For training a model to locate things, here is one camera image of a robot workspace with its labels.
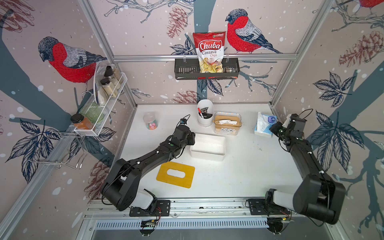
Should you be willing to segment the blue white tissue pack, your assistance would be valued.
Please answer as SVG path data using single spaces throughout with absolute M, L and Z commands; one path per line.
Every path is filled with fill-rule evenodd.
M 270 131 L 272 125 L 277 122 L 277 117 L 258 112 L 257 123 L 255 126 L 255 135 L 271 138 L 273 133 Z

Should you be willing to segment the white rectangular bin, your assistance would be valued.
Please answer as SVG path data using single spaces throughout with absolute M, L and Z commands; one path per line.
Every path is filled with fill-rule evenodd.
M 226 138 L 196 134 L 195 144 L 190 146 L 192 158 L 222 162 L 226 156 Z

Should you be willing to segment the bamboo tissue box lid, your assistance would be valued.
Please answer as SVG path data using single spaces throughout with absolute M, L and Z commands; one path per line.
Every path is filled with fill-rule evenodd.
M 216 115 L 214 123 L 218 126 L 241 127 L 241 118 L 237 115 Z

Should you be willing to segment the clear plastic tissue box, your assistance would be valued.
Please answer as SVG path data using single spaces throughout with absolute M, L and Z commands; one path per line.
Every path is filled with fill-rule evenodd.
M 242 126 L 242 117 L 235 113 L 216 112 L 214 124 L 216 134 L 235 136 Z

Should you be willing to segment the yellow plastic lid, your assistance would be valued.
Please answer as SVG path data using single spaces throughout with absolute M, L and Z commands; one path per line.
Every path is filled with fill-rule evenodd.
M 168 162 L 162 164 L 156 180 L 162 183 L 190 189 L 195 173 L 195 167 Z

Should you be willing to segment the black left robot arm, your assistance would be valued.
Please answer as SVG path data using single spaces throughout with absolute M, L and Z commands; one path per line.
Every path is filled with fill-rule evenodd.
M 134 202 L 141 178 L 159 165 L 182 155 L 186 146 L 195 144 L 195 137 L 188 126 L 179 125 L 153 151 L 133 160 L 117 160 L 101 187 L 102 199 L 124 211 Z

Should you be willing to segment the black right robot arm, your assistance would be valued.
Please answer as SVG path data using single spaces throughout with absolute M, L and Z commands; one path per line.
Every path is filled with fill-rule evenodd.
M 286 146 L 302 176 L 302 183 L 294 194 L 270 189 L 265 205 L 289 209 L 308 218 L 334 225 L 338 222 L 346 189 L 335 182 L 316 159 L 310 142 L 303 139 L 305 122 L 294 121 L 285 128 L 281 122 L 270 131 Z

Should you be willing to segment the white pen holder cup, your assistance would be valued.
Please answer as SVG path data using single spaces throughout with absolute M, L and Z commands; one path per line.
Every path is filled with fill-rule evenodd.
M 209 127 L 214 119 L 214 105 L 210 100 L 200 100 L 197 105 L 198 123 L 203 127 Z

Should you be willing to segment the clear jar with candies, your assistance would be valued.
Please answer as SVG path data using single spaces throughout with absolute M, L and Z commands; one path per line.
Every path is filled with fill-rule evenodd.
M 155 116 L 155 113 L 152 113 L 152 112 L 145 113 L 143 116 L 143 121 L 148 130 L 155 130 L 158 127 L 158 121 Z

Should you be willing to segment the beige spice bottle front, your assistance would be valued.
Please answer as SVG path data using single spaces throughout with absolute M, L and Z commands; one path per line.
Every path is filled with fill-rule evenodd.
M 111 98 L 117 98 L 118 92 L 116 90 L 115 85 L 110 81 L 109 78 L 104 78 L 101 81 L 101 85 L 106 92 L 106 94 Z

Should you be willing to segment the beige spice bottle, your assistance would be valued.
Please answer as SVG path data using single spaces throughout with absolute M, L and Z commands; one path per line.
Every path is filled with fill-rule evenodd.
M 115 85 L 110 81 L 109 78 L 104 78 L 101 81 L 101 85 L 106 92 L 106 94 L 111 98 L 117 98 L 118 92 L 116 90 Z
M 110 80 L 110 82 L 116 87 L 117 90 L 119 90 L 121 88 L 121 84 L 119 82 L 119 79 L 117 79 L 115 77 L 113 68 L 111 66 L 106 67 L 104 77 L 108 78 Z

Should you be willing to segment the green jar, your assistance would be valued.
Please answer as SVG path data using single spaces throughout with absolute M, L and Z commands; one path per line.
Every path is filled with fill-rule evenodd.
M 80 114 L 86 117 L 93 125 L 102 122 L 105 116 L 103 107 L 98 106 L 94 102 L 85 104 L 80 109 Z

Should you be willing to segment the beige spice bottle back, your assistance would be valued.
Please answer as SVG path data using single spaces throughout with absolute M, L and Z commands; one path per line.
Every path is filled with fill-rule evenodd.
M 119 79 L 117 79 L 115 77 L 113 68 L 111 66 L 106 67 L 104 77 L 108 78 L 110 80 L 110 82 L 116 87 L 117 90 L 119 90 L 121 88 L 121 84 L 119 82 Z

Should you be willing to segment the orange spice jar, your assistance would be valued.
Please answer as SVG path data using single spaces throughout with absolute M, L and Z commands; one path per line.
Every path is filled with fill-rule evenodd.
M 70 118 L 73 125 L 79 130 L 91 130 L 94 125 L 92 122 L 82 114 L 74 114 Z

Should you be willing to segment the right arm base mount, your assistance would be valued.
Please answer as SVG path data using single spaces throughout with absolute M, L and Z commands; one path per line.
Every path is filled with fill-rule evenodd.
M 247 199 L 245 203 L 246 208 L 250 210 L 252 216 L 277 216 L 285 215 L 290 216 L 291 211 L 287 208 L 281 207 L 273 203 L 273 194 L 270 191 L 266 192 L 265 197 L 258 197 Z

